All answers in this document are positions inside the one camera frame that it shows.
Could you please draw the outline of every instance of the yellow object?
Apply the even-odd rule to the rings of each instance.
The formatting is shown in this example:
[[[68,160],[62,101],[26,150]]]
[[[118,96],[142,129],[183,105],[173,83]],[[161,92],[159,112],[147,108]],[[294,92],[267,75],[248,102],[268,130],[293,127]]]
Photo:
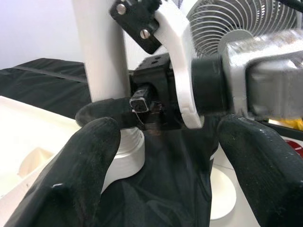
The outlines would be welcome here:
[[[281,123],[289,125],[293,129],[298,129],[303,131],[303,121],[302,119],[298,120],[279,120]]]

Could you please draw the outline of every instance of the white round base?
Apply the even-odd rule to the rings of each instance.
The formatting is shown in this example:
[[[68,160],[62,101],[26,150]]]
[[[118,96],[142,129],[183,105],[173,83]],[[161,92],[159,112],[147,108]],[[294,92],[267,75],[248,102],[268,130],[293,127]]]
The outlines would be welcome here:
[[[220,170],[212,169],[210,181],[213,194],[210,219],[216,220],[223,218],[232,211],[237,196],[232,181]]]

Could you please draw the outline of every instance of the white wall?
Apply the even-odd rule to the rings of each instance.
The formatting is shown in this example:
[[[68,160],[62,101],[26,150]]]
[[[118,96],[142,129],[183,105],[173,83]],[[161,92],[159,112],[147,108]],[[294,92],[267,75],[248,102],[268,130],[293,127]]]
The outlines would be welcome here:
[[[133,70],[149,55],[128,35],[125,43]],[[37,58],[84,61],[71,0],[0,0],[0,69]]]

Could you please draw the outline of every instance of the white bracket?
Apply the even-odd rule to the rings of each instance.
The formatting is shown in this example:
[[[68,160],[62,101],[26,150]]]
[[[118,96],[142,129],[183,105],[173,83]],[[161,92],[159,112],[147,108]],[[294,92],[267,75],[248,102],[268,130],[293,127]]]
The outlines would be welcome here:
[[[183,121],[189,129],[202,128],[203,124],[196,110],[191,81],[191,61],[196,57],[196,54],[189,20],[172,0],[162,1],[159,9],[155,12],[155,19],[160,27],[154,36],[169,52]]]

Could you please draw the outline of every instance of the screw head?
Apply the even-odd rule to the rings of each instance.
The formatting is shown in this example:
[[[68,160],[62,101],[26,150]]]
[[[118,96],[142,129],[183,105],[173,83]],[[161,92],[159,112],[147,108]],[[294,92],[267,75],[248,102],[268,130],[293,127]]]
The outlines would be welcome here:
[[[126,13],[126,7],[123,4],[117,5],[116,9],[117,9],[118,14],[120,14],[120,15],[124,15]]]
[[[148,39],[151,36],[151,34],[147,29],[143,29],[140,32],[140,36],[142,39]]]

